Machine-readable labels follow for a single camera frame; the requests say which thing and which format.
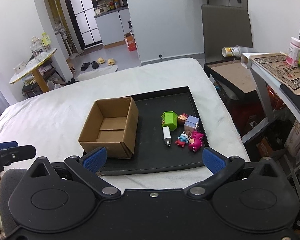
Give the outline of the green house toy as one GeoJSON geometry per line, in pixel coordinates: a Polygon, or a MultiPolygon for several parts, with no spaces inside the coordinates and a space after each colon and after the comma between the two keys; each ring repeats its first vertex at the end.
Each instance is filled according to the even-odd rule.
{"type": "Polygon", "coordinates": [[[174,111],[165,111],[161,115],[161,126],[174,131],[178,127],[178,115],[174,111]]]}

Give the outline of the lilac block doll figure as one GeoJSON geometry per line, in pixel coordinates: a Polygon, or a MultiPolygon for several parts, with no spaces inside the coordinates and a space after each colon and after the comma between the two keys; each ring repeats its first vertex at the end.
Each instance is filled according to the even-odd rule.
{"type": "Polygon", "coordinates": [[[184,131],[196,131],[199,127],[199,121],[199,118],[192,115],[187,115],[185,113],[177,117],[177,122],[178,124],[184,126],[184,131]]]}

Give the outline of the black slipper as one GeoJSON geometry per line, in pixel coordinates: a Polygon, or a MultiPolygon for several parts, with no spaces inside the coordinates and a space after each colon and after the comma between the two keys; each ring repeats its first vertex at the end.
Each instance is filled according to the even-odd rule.
{"type": "Polygon", "coordinates": [[[83,63],[81,66],[81,71],[84,72],[88,69],[88,67],[90,66],[90,62],[88,63],[83,63]]]}
{"type": "Polygon", "coordinates": [[[93,69],[97,69],[100,65],[96,61],[93,61],[91,63],[91,66],[92,66],[93,69]]]}

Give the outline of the white USB charger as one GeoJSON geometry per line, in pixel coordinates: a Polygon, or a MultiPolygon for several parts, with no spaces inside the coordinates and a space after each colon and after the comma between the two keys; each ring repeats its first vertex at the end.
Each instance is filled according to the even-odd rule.
{"type": "Polygon", "coordinates": [[[171,145],[171,134],[170,129],[168,126],[162,128],[163,136],[164,136],[164,143],[167,147],[171,145]]]}

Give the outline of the patterned brown mat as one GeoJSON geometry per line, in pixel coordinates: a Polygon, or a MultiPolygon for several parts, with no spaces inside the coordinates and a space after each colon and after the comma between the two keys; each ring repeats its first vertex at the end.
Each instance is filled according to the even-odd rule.
{"type": "Polygon", "coordinates": [[[292,67],[283,53],[251,55],[249,59],[285,84],[294,94],[300,95],[300,67],[292,67]]]}

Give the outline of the black rectangular tray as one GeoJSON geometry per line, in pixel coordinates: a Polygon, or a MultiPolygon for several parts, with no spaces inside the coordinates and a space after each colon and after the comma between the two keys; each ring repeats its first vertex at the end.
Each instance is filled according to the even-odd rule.
{"type": "Polygon", "coordinates": [[[78,142],[106,151],[109,176],[201,167],[209,144],[189,87],[96,100],[78,142]]]}

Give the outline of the black slipper right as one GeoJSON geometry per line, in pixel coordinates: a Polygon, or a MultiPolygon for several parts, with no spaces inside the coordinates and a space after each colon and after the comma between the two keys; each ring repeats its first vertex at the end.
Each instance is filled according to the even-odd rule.
{"type": "Polygon", "coordinates": [[[91,66],[92,66],[93,69],[97,69],[100,65],[96,61],[93,61],[91,63],[91,66]]]}

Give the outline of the round yellow-edged table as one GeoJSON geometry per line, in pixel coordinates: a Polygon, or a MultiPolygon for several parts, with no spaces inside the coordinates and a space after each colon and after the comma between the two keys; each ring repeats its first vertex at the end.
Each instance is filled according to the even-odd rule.
{"type": "Polygon", "coordinates": [[[36,80],[36,83],[38,84],[38,86],[42,90],[42,92],[43,93],[48,92],[49,88],[48,88],[44,78],[40,74],[38,68],[40,66],[42,66],[47,60],[49,60],[54,55],[54,53],[56,51],[57,51],[57,49],[53,48],[53,49],[51,49],[50,51],[47,52],[47,56],[45,58],[43,58],[42,60],[38,61],[37,59],[34,59],[34,61],[32,63],[27,64],[25,69],[23,69],[19,74],[14,74],[11,77],[11,79],[9,81],[10,85],[20,81],[25,76],[27,76],[29,74],[32,74],[34,76],[34,79],[36,80]]]}

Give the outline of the small blue red figure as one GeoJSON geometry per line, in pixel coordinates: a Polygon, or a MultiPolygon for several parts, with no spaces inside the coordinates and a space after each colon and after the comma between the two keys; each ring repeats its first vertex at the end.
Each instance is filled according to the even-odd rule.
{"type": "Polygon", "coordinates": [[[191,139],[192,133],[190,131],[183,131],[178,139],[175,141],[175,144],[179,147],[184,147],[186,144],[189,143],[191,139]]]}

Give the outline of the magenta bear toy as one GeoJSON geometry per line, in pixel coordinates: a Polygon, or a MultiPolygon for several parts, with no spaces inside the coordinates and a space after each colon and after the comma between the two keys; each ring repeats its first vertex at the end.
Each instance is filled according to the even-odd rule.
{"type": "Polygon", "coordinates": [[[203,142],[204,134],[198,131],[193,131],[189,139],[188,148],[192,152],[197,152],[204,145],[203,142]]]}

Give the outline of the yellow slipper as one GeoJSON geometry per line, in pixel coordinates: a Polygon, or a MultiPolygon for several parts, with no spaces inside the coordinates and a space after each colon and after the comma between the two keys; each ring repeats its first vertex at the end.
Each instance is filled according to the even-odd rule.
{"type": "Polygon", "coordinates": [[[102,58],[102,57],[99,57],[99,58],[97,59],[97,62],[98,62],[98,64],[103,64],[103,63],[105,63],[105,59],[102,58]]]}
{"type": "Polygon", "coordinates": [[[116,62],[115,62],[114,59],[109,59],[109,60],[108,60],[108,65],[109,65],[109,66],[115,65],[115,63],[116,63],[116,62]]]}

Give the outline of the white desk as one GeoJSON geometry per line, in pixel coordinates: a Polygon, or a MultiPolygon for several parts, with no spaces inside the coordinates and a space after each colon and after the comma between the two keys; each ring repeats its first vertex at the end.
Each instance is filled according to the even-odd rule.
{"type": "Polygon", "coordinates": [[[294,94],[287,85],[254,61],[255,58],[274,55],[274,53],[244,53],[241,56],[241,63],[252,74],[268,122],[272,123],[275,120],[275,114],[271,107],[266,86],[273,89],[300,123],[300,95],[294,94]]]}

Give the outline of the white bed cover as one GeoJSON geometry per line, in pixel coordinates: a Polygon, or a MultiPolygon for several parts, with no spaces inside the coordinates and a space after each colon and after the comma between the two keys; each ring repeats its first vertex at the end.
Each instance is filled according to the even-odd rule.
{"type": "Polygon", "coordinates": [[[132,153],[141,121],[133,96],[177,86],[190,89],[209,146],[248,160],[229,112],[194,59],[130,68],[16,103],[0,117],[0,142],[32,145],[48,163],[97,147],[110,154],[132,153]]]}

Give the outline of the white kitchen cabinet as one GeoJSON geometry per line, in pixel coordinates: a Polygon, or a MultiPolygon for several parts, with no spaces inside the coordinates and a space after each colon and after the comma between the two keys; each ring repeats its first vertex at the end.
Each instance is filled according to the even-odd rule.
{"type": "Polygon", "coordinates": [[[128,8],[115,9],[97,15],[95,20],[105,49],[125,44],[125,34],[130,32],[128,8]]]}

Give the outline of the yellow slipper left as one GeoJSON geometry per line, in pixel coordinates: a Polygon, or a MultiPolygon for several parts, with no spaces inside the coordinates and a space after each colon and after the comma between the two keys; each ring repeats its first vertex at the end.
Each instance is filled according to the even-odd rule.
{"type": "Polygon", "coordinates": [[[99,58],[97,59],[97,62],[98,62],[98,64],[103,64],[103,63],[105,63],[105,59],[102,58],[102,57],[99,57],[99,58]]]}

